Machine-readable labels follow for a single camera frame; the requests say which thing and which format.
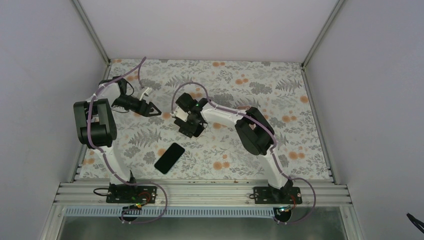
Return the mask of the black smartphone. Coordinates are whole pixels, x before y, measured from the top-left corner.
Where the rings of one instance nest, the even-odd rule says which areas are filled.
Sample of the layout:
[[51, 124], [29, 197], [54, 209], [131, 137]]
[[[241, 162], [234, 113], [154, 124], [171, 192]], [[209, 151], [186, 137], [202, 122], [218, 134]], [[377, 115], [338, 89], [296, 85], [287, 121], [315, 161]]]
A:
[[182, 146], [172, 143], [154, 164], [155, 169], [166, 175], [184, 153], [185, 149]]

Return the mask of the pink phone case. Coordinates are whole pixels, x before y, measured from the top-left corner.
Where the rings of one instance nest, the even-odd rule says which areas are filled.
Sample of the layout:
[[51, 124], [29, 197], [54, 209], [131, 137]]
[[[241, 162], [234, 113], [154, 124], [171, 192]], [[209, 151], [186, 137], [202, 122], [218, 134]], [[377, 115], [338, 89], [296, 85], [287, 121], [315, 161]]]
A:
[[251, 108], [251, 106], [237, 106], [236, 109], [237, 110], [241, 110], [241, 111], [247, 111]]

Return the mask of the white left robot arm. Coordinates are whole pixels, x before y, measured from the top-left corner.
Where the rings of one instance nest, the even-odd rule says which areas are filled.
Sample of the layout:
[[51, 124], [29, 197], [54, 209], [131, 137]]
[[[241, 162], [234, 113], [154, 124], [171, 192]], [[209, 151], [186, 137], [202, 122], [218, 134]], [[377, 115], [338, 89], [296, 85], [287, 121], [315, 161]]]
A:
[[139, 197], [132, 171], [114, 148], [118, 129], [112, 107], [121, 107], [143, 117], [156, 117], [161, 111], [142, 96], [127, 93], [128, 81], [115, 76], [102, 80], [93, 96], [73, 105], [78, 140], [104, 160], [109, 171], [108, 196], [131, 203]]

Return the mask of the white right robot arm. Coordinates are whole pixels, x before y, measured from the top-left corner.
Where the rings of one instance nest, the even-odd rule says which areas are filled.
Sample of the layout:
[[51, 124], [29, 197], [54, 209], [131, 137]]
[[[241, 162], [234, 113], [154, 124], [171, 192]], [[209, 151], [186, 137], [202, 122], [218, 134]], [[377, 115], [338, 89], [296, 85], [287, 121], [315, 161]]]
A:
[[188, 93], [179, 96], [176, 105], [174, 123], [189, 138], [199, 137], [209, 123], [234, 127], [243, 147], [260, 160], [272, 200], [282, 204], [289, 199], [293, 182], [282, 175], [281, 164], [272, 156], [276, 147], [275, 131], [257, 108], [233, 109], [206, 98], [195, 100]]

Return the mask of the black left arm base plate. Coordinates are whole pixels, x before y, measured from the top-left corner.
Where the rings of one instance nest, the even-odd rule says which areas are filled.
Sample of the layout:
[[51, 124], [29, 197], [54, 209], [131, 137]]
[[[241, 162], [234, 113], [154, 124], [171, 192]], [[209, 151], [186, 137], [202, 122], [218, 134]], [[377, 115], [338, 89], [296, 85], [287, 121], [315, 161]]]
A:
[[110, 185], [106, 196], [109, 204], [154, 204], [157, 187], [151, 185]]

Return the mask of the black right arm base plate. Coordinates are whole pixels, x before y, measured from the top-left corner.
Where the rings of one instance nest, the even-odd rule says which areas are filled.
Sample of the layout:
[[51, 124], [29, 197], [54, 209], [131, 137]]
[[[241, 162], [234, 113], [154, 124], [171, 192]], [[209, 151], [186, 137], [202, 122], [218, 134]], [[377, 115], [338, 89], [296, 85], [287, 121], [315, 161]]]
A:
[[302, 204], [302, 194], [299, 187], [276, 189], [271, 186], [256, 186], [249, 198], [257, 205], [271, 204]]

